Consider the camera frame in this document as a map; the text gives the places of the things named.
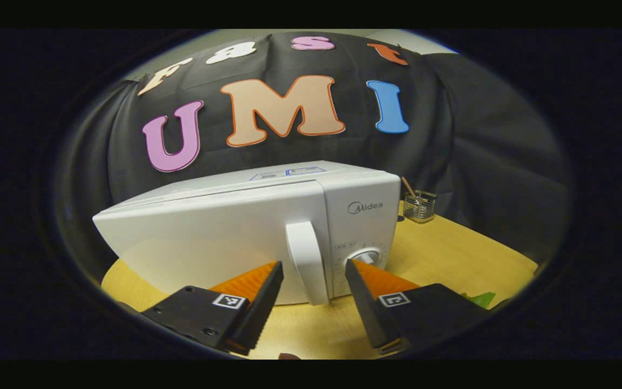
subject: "wooden table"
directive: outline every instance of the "wooden table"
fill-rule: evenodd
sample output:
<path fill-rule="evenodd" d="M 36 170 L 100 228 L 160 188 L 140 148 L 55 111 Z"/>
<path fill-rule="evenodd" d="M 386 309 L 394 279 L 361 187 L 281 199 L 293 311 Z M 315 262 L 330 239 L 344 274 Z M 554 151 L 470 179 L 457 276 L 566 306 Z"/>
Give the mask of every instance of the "wooden table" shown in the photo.
<path fill-rule="evenodd" d="M 397 223 L 387 271 L 418 285 L 440 283 L 457 293 L 493 292 L 489 308 L 514 296 L 532 278 L 531 259 L 443 217 L 418 224 Z M 142 312 L 167 297 L 141 279 L 119 258 L 102 288 L 114 299 Z M 375 359 L 354 298 L 330 305 L 281 305 L 273 308 L 250 359 L 277 359 L 281 352 L 301 359 Z"/>

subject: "white microwave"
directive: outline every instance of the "white microwave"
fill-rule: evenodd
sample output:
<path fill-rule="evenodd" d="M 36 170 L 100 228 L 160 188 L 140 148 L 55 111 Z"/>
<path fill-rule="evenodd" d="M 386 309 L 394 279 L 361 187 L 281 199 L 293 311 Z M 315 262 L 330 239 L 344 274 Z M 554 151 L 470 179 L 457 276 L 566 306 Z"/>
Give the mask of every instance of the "white microwave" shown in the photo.
<path fill-rule="evenodd" d="M 93 222 L 127 266 L 163 293 L 210 288 L 282 261 L 277 305 L 350 294 L 347 259 L 385 268 L 400 178 L 341 163 L 293 163 L 165 185 Z"/>

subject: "midea logo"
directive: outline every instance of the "midea logo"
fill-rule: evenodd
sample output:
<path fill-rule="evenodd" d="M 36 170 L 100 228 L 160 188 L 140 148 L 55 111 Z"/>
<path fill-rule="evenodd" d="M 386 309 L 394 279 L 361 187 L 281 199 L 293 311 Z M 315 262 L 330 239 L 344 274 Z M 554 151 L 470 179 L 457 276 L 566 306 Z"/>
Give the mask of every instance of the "midea logo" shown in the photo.
<path fill-rule="evenodd" d="M 358 214 L 362 210 L 379 209 L 382 206 L 383 206 L 383 203 L 361 204 L 360 202 L 352 202 L 350 203 L 350 205 L 347 206 L 347 212 L 350 212 L 351 214 Z"/>

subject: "letter m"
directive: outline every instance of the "letter m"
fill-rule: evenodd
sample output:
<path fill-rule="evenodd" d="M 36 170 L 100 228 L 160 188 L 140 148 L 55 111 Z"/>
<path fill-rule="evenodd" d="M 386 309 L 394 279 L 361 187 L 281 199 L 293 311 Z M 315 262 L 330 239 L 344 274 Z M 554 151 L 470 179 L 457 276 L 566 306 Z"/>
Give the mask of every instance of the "letter m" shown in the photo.
<path fill-rule="evenodd" d="M 299 110 L 303 121 L 297 131 L 302 135 L 331 135 L 344 131 L 345 123 L 338 120 L 330 96 L 333 83 L 335 81 L 328 76 L 301 76 L 284 97 L 259 79 L 244 79 L 223 86 L 220 91 L 232 99 L 234 125 L 234 133 L 227 137 L 227 144 L 241 147 L 266 140 L 266 131 L 256 126 L 256 114 L 281 137 L 289 134 Z"/>

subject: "black cloth backdrop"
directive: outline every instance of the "black cloth backdrop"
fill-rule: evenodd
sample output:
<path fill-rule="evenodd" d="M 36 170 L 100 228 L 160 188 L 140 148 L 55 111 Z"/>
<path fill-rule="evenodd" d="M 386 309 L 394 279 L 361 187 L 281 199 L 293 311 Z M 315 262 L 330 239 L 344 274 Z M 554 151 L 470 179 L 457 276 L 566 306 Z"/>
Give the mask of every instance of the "black cloth backdrop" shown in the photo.
<path fill-rule="evenodd" d="M 328 37 L 335 48 L 297 51 L 294 37 Z M 217 64 L 205 61 L 219 49 L 253 40 L 256 52 Z M 121 81 L 89 104 L 69 129 L 55 172 L 59 232 L 64 244 L 96 280 L 116 260 L 91 217 L 113 204 L 180 180 L 308 160 L 332 160 L 405 176 L 415 189 L 438 195 L 436 212 L 542 263 L 560 244 L 572 204 L 572 177 L 553 132 L 525 96 L 487 69 L 458 54 L 428 54 L 387 45 L 408 66 L 395 64 L 367 43 L 372 39 L 331 33 L 279 33 L 242 39 L 192 55 L 193 60 L 142 96 L 152 74 Z M 336 114 L 346 124 L 337 135 L 281 138 L 267 128 L 256 145 L 230 147 L 232 103 L 220 88 L 260 79 L 281 96 L 297 77 L 331 76 Z M 400 87 L 406 133 L 382 133 L 371 79 Z M 149 162 L 148 121 L 167 116 L 165 150 L 182 147 L 175 109 L 195 100 L 200 152 L 176 172 Z"/>

